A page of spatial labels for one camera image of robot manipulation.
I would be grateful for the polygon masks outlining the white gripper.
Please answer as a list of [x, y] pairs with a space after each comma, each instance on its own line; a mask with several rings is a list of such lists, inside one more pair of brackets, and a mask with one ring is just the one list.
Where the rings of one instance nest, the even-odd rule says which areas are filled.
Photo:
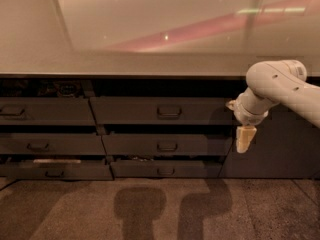
[[245, 153], [253, 140], [259, 125], [269, 114], [269, 110], [279, 104], [276, 98], [262, 97], [247, 88], [236, 99], [228, 101], [237, 121], [242, 125], [236, 129], [236, 148], [238, 153]]

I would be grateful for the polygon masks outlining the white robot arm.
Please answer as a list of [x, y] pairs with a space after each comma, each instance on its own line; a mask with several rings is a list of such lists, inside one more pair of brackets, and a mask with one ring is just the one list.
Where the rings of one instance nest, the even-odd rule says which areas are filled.
[[246, 73], [247, 89], [226, 103], [240, 126], [236, 150], [245, 153], [269, 110], [282, 104], [320, 127], [320, 87], [306, 82], [306, 67], [297, 60], [263, 61]]

